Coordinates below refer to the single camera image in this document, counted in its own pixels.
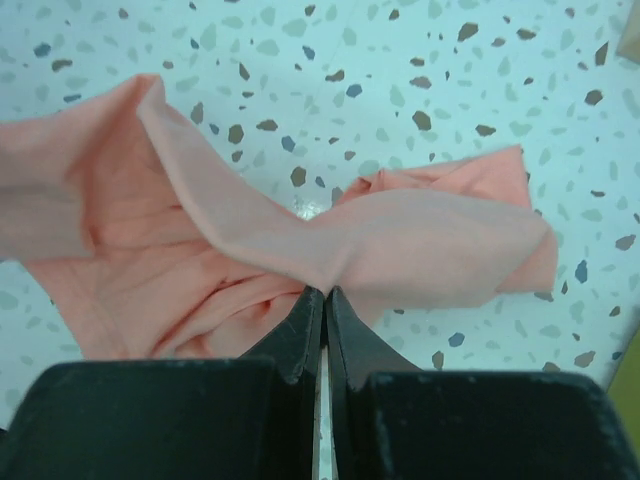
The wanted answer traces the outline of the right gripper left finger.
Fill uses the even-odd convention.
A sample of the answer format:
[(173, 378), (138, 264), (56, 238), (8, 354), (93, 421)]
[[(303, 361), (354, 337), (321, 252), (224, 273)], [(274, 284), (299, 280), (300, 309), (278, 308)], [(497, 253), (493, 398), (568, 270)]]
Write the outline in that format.
[(1, 436), (5, 479), (311, 479), (323, 296), (236, 359), (44, 371)]

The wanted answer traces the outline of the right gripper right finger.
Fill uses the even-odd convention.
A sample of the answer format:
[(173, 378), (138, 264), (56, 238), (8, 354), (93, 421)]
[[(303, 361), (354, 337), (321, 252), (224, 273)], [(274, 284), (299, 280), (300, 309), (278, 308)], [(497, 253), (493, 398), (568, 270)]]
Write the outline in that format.
[(423, 370), (325, 304), (335, 469), (342, 479), (635, 479), (606, 393), (563, 372)]

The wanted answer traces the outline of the salmon pink t-shirt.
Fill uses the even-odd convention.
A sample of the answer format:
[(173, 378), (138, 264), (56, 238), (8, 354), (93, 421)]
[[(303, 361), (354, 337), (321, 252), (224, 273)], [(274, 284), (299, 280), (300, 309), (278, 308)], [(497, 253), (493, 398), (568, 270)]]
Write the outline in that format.
[(1, 255), (53, 300), (88, 359), (233, 357), (305, 287), (360, 318), (550, 291), (556, 236), (521, 151), (356, 179), (302, 219), (170, 106), (157, 75), (1, 127)]

